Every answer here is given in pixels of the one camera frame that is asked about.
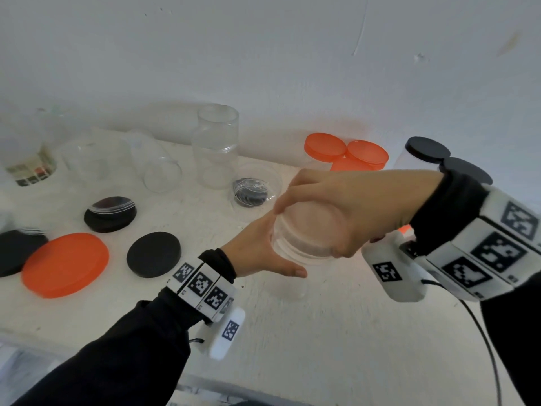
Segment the short clear jar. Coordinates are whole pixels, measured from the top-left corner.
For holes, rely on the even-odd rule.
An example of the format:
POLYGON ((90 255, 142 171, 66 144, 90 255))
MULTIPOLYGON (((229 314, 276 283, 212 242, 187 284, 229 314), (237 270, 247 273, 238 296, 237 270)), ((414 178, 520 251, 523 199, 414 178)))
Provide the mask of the short clear jar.
POLYGON ((252 215, 255 215, 255 214, 263 215, 264 213, 272 209, 274 202, 276 201, 278 196, 281 194, 281 190, 282 190, 281 176, 278 174, 276 170, 274 170, 274 168, 260 162, 244 163, 240 165, 240 167, 235 173, 235 176, 230 184, 230 189, 228 193, 229 202, 233 210, 238 213, 245 213, 245 214, 251 213, 252 215), (257 178, 259 180, 262 180, 267 185, 269 195, 268 195, 268 201, 266 203, 258 207, 242 207, 233 200, 232 183, 233 181, 239 178, 243 178, 243 177, 257 178))

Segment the wrist marker band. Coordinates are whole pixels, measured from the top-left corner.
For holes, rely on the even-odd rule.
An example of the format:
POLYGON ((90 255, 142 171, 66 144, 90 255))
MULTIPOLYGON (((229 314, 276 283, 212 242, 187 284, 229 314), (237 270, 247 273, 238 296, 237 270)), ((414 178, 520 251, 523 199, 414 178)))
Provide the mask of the wrist marker band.
POLYGON ((414 262, 454 296, 483 301, 541 273, 541 214, 494 186, 478 217, 457 236, 414 262))
POLYGON ((222 319, 236 296, 234 285, 198 258, 182 260, 166 287, 211 323, 222 319))

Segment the right wrist marker band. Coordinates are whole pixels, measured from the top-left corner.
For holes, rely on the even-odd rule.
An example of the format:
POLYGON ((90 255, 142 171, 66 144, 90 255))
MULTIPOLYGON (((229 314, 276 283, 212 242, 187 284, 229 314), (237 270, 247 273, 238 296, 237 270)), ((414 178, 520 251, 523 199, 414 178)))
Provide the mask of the right wrist marker band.
POLYGON ((483 301, 541 273, 541 214, 494 186, 478 217, 457 236, 414 262, 454 296, 483 301))

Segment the clear shallow plastic container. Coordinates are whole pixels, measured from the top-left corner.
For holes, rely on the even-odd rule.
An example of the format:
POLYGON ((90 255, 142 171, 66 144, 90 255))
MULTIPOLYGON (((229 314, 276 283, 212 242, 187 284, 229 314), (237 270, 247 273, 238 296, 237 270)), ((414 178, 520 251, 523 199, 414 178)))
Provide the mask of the clear shallow plastic container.
POLYGON ((89 210, 98 215, 114 215, 128 211, 136 205, 132 199, 128 197, 105 197, 98 202, 92 204, 89 210))

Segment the person's right hand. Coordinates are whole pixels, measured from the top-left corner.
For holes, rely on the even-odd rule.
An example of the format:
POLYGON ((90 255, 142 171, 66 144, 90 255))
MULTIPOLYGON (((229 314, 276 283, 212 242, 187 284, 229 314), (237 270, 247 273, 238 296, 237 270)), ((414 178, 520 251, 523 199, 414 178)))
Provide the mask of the person's right hand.
POLYGON ((288 188, 277 199, 274 213, 300 202, 331 204, 345 218, 368 219, 378 238, 408 225, 442 179, 443 173, 434 170, 333 171, 321 189, 288 188))

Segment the black round lid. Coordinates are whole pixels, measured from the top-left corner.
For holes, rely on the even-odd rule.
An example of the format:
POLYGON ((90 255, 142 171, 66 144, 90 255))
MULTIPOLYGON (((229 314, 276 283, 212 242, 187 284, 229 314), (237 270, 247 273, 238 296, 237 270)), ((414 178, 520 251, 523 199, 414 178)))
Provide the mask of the black round lid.
POLYGON ((85 224, 97 233, 112 233, 129 226, 137 215, 136 206, 128 211, 114 215, 98 215, 87 209, 84 213, 85 224))
POLYGON ((19 273, 27 259, 49 242, 43 235, 12 230, 0 234, 0 278, 19 273))
POLYGON ((160 277, 178 264, 182 248, 179 239, 165 231, 156 231, 137 239, 129 248, 126 262, 140 278, 160 277))

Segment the tall clear plastic jar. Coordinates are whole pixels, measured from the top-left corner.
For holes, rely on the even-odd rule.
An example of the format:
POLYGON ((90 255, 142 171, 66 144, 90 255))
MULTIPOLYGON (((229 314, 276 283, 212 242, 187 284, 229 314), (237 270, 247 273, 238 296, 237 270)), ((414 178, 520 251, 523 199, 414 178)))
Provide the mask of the tall clear plastic jar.
POLYGON ((209 189, 227 188, 238 168, 238 111, 223 104, 202 105, 191 144, 198 182, 209 189))

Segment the large orange lid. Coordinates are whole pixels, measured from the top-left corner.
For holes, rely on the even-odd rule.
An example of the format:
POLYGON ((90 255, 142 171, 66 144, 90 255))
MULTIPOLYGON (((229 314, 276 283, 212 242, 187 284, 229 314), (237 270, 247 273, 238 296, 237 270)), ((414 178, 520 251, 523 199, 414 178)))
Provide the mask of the large orange lid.
POLYGON ((37 249, 21 271, 23 285, 41 298, 65 297, 90 285, 105 270, 110 253, 89 233, 72 233, 37 249))

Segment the person's left forearm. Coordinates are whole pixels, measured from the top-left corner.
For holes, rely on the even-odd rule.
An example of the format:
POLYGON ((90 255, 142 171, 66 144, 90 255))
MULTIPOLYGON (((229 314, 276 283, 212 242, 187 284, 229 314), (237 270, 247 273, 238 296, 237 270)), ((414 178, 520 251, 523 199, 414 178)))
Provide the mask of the person's left forearm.
POLYGON ((188 329, 206 320, 179 289, 139 301, 12 406, 166 406, 191 353, 188 329))

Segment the left wrist marker band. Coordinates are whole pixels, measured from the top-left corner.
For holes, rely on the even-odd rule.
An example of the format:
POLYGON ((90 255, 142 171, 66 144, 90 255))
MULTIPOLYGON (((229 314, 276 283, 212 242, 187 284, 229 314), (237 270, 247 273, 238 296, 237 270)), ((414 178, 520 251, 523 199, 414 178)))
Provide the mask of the left wrist marker band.
POLYGON ((236 296, 234 285, 198 258, 182 260, 166 287, 211 323, 222 319, 236 296))

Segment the clear jar with colour label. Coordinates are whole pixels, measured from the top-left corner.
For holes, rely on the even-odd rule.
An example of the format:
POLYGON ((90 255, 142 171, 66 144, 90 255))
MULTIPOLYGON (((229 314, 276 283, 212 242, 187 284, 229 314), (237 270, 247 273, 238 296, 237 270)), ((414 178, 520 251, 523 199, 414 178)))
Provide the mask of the clear jar with colour label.
POLYGON ((36 116, 0 113, 0 165, 20 187, 56 173, 58 162, 36 116))

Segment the black lid inside jar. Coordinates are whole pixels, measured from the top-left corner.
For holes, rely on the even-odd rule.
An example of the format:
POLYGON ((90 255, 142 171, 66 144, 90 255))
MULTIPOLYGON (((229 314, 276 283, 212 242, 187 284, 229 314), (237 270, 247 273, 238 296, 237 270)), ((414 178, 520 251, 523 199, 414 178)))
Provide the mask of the black lid inside jar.
POLYGON ((257 178, 243 177, 232 183, 233 200, 242 207, 258 207, 268 201, 267 185, 257 178))

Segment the person's left hand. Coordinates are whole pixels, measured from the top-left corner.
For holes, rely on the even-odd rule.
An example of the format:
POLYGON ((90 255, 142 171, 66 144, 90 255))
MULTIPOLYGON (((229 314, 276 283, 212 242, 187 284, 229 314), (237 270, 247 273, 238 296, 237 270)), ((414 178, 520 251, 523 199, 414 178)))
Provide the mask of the person's left hand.
POLYGON ((266 271, 266 264, 271 258, 283 258, 272 246, 275 219, 276 215, 268 212, 220 248, 232 264, 237 277, 266 271))

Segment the person's right forearm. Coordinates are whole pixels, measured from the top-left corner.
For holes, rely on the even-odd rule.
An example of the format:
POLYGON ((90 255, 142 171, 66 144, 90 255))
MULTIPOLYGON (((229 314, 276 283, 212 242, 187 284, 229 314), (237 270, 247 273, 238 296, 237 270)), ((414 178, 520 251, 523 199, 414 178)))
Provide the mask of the person's right forearm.
MULTIPOLYGON (((428 256, 477 218, 488 191, 455 171, 413 216, 415 251, 428 256)), ((492 345, 526 406, 541 406, 541 274, 525 286, 480 304, 492 345)))

